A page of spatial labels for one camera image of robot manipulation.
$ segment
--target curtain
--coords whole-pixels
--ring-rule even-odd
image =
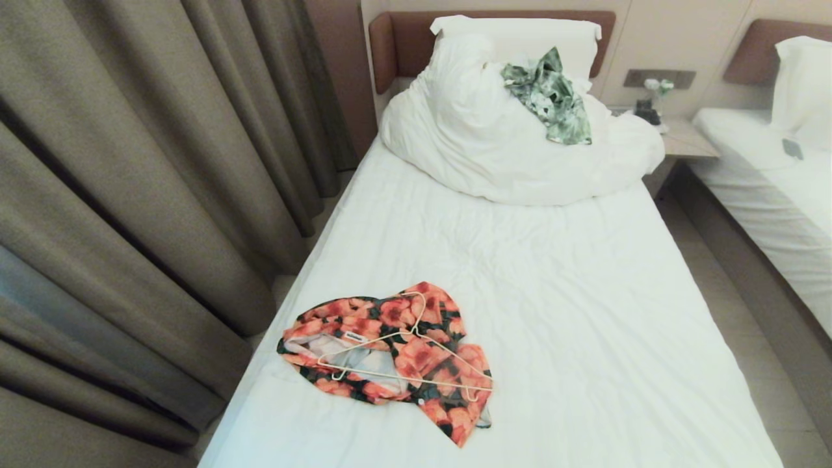
[[[193,466],[357,161],[301,0],[0,3],[0,466]]]

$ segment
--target nightstand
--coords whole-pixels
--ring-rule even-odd
[[[670,182],[679,161],[716,159],[720,156],[716,148],[696,130],[691,121],[684,117],[665,117],[662,120],[670,128],[661,136],[661,139],[665,141],[665,160],[652,174],[642,178],[653,198],[656,198],[661,188]]]

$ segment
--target white plastic hanger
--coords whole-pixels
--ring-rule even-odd
[[[340,370],[341,373],[338,374],[337,376],[335,374],[332,375],[332,378],[335,381],[340,381],[341,379],[343,379],[347,372],[355,372],[357,374],[367,374],[367,375],[370,375],[370,376],[389,377],[389,378],[401,379],[401,380],[405,380],[405,381],[416,381],[416,382],[422,382],[422,383],[430,383],[430,384],[435,384],[437,386],[453,386],[453,387],[457,387],[457,388],[464,388],[465,389],[465,394],[468,396],[468,401],[471,401],[471,402],[479,400],[479,395],[477,395],[477,398],[473,398],[473,399],[471,398],[471,390],[492,391],[491,388],[486,388],[486,387],[482,387],[482,386],[467,386],[467,385],[447,383],[447,382],[428,381],[428,380],[425,380],[425,379],[416,379],[416,378],[413,378],[413,377],[404,377],[404,376],[400,376],[399,374],[392,375],[392,374],[384,374],[384,373],[381,373],[381,372],[364,371],[364,370],[360,370],[360,369],[354,369],[352,367],[336,366],[335,364],[329,364],[328,362],[323,362],[323,359],[325,357],[337,356],[338,354],[342,354],[342,353],[345,353],[345,352],[350,352],[350,351],[352,351],[356,348],[360,348],[362,346],[367,346],[371,343],[375,343],[376,341],[382,341],[382,340],[385,340],[385,339],[390,338],[392,336],[396,336],[396,335],[416,335],[420,338],[424,338],[425,340],[432,341],[437,346],[441,347],[442,349],[444,349],[445,351],[447,351],[451,355],[455,356],[460,361],[464,362],[466,365],[468,365],[468,367],[472,368],[480,376],[483,376],[483,377],[489,379],[491,382],[494,382],[493,378],[491,378],[490,376],[486,376],[485,374],[480,372],[479,369],[474,367],[470,362],[465,361],[457,353],[455,353],[455,352],[449,350],[448,348],[446,348],[445,346],[443,346],[442,343],[434,340],[430,336],[422,335],[421,333],[419,333],[418,324],[422,320],[422,315],[424,314],[425,306],[427,304],[427,301],[424,297],[424,294],[422,294],[421,292],[418,292],[418,291],[413,291],[413,292],[405,292],[405,293],[402,293],[402,294],[399,294],[399,295],[400,296],[416,296],[416,295],[419,295],[419,296],[422,297],[422,311],[418,314],[418,317],[416,317],[416,323],[414,323],[413,327],[410,328],[409,331],[396,331],[395,333],[390,333],[389,335],[380,336],[379,338],[376,338],[374,340],[366,341],[364,343],[359,343],[358,345],[355,345],[355,346],[350,346],[349,348],[345,348],[341,351],[324,353],[324,354],[322,354],[318,357],[318,365]]]

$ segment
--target brown headboard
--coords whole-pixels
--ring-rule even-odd
[[[396,77],[415,77],[430,62],[435,36],[430,24],[438,17],[465,15],[467,17],[544,17],[591,21],[601,26],[602,39],[589,76],[601,70],[612,28],[616,24],[614,12],[600,11],[481,11],[481,12],[384,12],[369,24],[369,45],[373,56],[375,91],[381,94]]]
[[[775,44],[796,36],[832,41],[832,26],[809,22],[757,19],[745,32],[722,79],[734,84],[758,86],[773,84],[780,65]]]

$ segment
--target mattress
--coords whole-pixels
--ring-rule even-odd
[[[832,336],[832,155],[785,154],[765,111],[702,109],[694,123],[722,157],[693,172]]]
[[[314,388],[275,352],[303,311],[420,281],[494,376],[457,448],[418,407]],[[639,182],[565,207],[453,192],[377,140],[266,332],[200,466],[781,467],[736,361]]]

